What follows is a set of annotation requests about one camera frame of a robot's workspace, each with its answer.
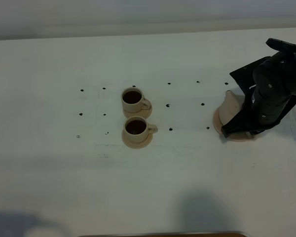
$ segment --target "table surface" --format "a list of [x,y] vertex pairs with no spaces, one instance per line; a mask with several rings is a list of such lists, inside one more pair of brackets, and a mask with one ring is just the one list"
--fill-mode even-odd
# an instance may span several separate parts
[[[296,28],[0,41],[0,231],[296,236],[296,107],[256,141],[212,125],[268,38]],[[159,129],[139,150],[121,139],[133,85]]]

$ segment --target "coffee cup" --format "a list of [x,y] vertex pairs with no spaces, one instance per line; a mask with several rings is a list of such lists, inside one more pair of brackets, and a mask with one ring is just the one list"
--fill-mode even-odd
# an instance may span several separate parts
[[[135,115],[135,113],[138,113],[141,110],[149,111],[151,109],[151,103],[149,102],[149,100],[145,99],[143,92],[136,87],[130,87],[125,89],[122,92],[121,99],[123,104],[123,110],[124,112],[126,112],[125,115],[127,117],[132,116],[131,114]],[[143,112],[142,115],[145,118],[147,118],[150,115],[150,113]]]
[[133,116],[124,124],[124,138],[130,143],[144,142],[150,134],[156,133],[156,125],[149,124],[146,119],[140,116]]

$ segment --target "wall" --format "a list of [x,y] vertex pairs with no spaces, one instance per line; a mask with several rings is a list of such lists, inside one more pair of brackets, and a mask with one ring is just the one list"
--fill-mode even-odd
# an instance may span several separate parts
[[296,0],[0,0],[0,39],[296,27]]

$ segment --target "coffee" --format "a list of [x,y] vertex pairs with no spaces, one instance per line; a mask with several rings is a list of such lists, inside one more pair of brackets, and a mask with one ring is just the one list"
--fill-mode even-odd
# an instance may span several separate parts
[[139,102],[141,100],[141,98],[142,98],[141,93],[139,93],[137,91],[129,91],[123,95],[123,100],[127,104],[136,104],[137,102]]
[[126,131],[130,134],[141,134],[147,125],[141,120],[133,120],[126,125]]

